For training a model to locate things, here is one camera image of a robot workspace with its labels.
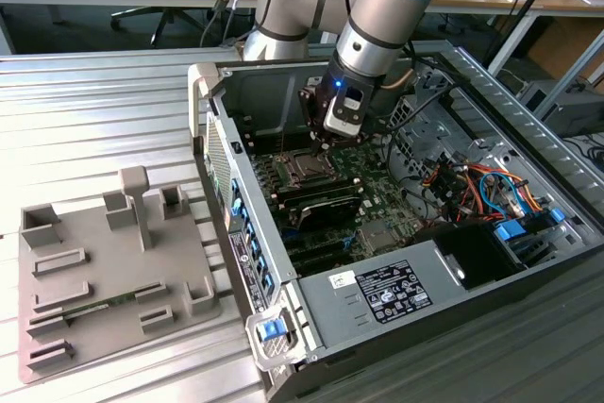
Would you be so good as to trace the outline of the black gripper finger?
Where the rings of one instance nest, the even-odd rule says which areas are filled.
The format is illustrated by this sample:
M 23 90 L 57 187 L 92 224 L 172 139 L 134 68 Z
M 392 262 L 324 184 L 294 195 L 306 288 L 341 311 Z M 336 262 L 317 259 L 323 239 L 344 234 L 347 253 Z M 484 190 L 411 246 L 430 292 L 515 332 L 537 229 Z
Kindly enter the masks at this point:
M 351 148 L 361 146 L 369 140 L 369 136 L 366 133 L 361 132 L 354 137 L 345 137 L 339 134 L 333 133 L 331 135 L 331 147 L 332 148 Z
M 320 106 L 315 86 L 300 89 L 298 99 L 305 124 L 310 129 L 310 151 L 317 157 L 330 148 L 329 133 L 324 128 L 325 108 Z

